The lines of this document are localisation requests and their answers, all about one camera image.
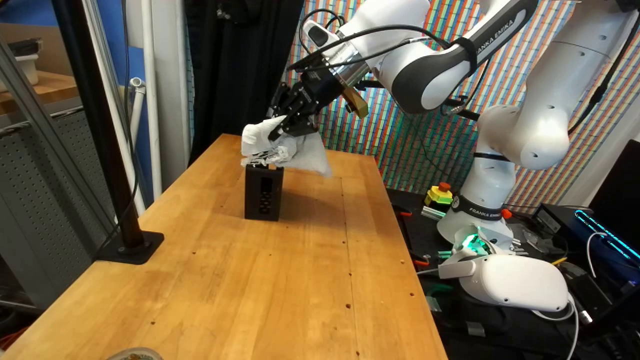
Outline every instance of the pole base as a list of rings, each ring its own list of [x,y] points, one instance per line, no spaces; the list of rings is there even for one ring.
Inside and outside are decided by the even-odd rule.
[[[103,245],[98,250],[95,259],[111,261],[112,263],[142,265],[153,256],[157,248],[162,244],[164,234],[142,231],[142,237],[145,240],[144,244],[134,248],[124,247],[120,237],[117,237]]]

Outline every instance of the franka emika robot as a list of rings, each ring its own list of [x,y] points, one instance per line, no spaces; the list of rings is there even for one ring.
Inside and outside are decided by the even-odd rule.
[[[543,170],[568,152],[569,121],[580,97],[637,26],[637,7],[622,1],[577,3],[528,75],[522,106],[494,105],[477,121],[471,171],[438,231],[453,244],[453,255],[439,266],[440,277],[459,278],[479,300],[542,311],[568,303],[566,284],[554,266],[513,255],[513,232],[502,207],[515,185],[516,164]],[[451,43],[423,30],[427,0],[366,0],[336,33],[306,21],[301,32],[319,49],[289,67],[301,73],[300,80],[281,94],[274,115],[286,116],[269,139],[317,131],[314,115],[370,72],[404,112],[437,109],[529,21],[538,2],[479,5],[484,16]],[[443,49],[430,48],[427,40]],[[472,235],[482,247],[463,246]]]

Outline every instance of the blue led light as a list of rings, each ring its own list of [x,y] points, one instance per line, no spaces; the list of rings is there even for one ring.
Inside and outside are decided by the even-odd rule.
[[[622,245],[622,247],[624,247],[625,249],[627,249],[629,252],[631,252],[633,255],[635,255],[635,257],[640,260],[640,255],[635,252],[633,249],[631,249],[626,243],[624,243],[622,240],[620,240],[617,236],[613,235],[611,232],[609,232],[609,230],[605,229],[602,225],[600,225],[596,220],[593,220],[589,215],[587,215],[584,211],[582,210],[576,210],[576,212],[574,213],[575,217],[578,218],[578,220],[580,220],[583,224],[587,225],[591,230],[593,230],[596,233],[605,233],[607,235],[609,235],[613,240],[616,240],[616,242],[618,242],[620,245]],[[597,227],[600,228],[600,230],[595,229],[593,226],[591,226],[591,224],[587,223],[585,219],[583,219],[581,216],[586,217],[587,219],[589,219],[589,221],[591,221],[592,224],[596,225]],[[608,241],[611,246],[613,246],[614,248],[616,248],[616,250],[618,250],[618,252],[620,252],[620,254],[623,254],[627,259],[631,259],[626,253],[624,253],[620,248],[618,248],[617,246],[613,245],[613,243],[611,243],[611,241]]]

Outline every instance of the metal pole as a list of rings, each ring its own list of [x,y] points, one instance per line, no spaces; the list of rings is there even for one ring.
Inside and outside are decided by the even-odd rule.
[[[68,175],[69,181],[78,190],[84,203],[91,209],[105,231],[109,231],[113,227],[111,217],[100,204],[91,186],[65,147],[53,126],[51,116],[40,103],[33,87],[29,85],[24,73],[19,69],[13,53],[3,39],[0,39],[0,79],[6,84],[25,118],[31,122],[34,131],[42,140],[44,149]]]
[[[131,191],[127,181],[122,157],[118,154],[118,140],[100,69],[89,31],[89,24],[84,12],[82,0],[52,0],[56,18],[60,26],[62,39],[67,49],[69,62],[73,69],[78,92],[87,114],[89,128],[93,135],[100,165],[104,172],[107,187],[113,201],[116,214],[120,216],[120,235],[122,245],[111,241],[109,252],[117,250],[117,254],[105,254],[102,259],[131,262],[130,258],[139,258],[135,263],[145,262],[159,246],[162,239],[157,236],[146,239],[140,231],[135,207],[131,206]]]

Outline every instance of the white pipe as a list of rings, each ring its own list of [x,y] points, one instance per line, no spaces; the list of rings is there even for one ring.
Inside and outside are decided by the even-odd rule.
[[[151,0],[142,0],[142,35],[145,55],[145,80],[147,81],[147,119],[149,123],[151,176],[153,179],[155,200],[162,194],[162,172],[160,167],[160,130],[158,125],[156,58]]]
[[[184,144],[184,167],[191,154],[191,129],[189,128],[189,103],[187,100],[187,47],[185,45],[184,0],[175,0],[175,27],[178,47],[178,77],[180,79],[180,115],[182,120],[182,143]]]
[[[87,1],[89,0],[83,0],[84,14],[89,21],[89,33],[91,34],[91,41],[93,43],[95,56],[98,59],[98,68],[100,69],[100,76],[104,85],[107,103],[109,104],[109,112],[111,113],[111,118],[113,120],[113,128],[116,133],[116,138],[118,139],[118,148],[120,149],[120,155],[122,156],[122,163],[124,164],[124,170],[127,174],[127,180],[129,180],[129,187],[131,188],[131,191],[133,191],[136,171],[133,167],[133,160],[131,158],[131,152],[129,151],[127,137],[124,134],[124,128],[122,127],[122,122],[120,121],[120,114],[118,112],[116,99],[113,97],[113,89],[111,87],[111,83],[108,81],[109,75],[107,72],[107,67],[104,63],[106,61],[106,58],[101,54],[101,51],[99,49],[98,34],[97,30],[95,29],[95,23],[91,20],[92,18],[88,10]],[[138,216],[142,215],[142,213],[144,213],[147,208],[145,207],[145,202],[142,199],[142,194],[140,191],[136,192],[133,200],[134,205],[136,206],[136,211],[138,212]]]
[[[133,110],[131,111],[131,145],[135,149],[138,139],[138,128],[140,127],[142,103],[145,101],[147,88],[145,87],[145,82],[140,78],[132,78],[129,84],[131,84],[136,92],[136,96],[133,98]]]

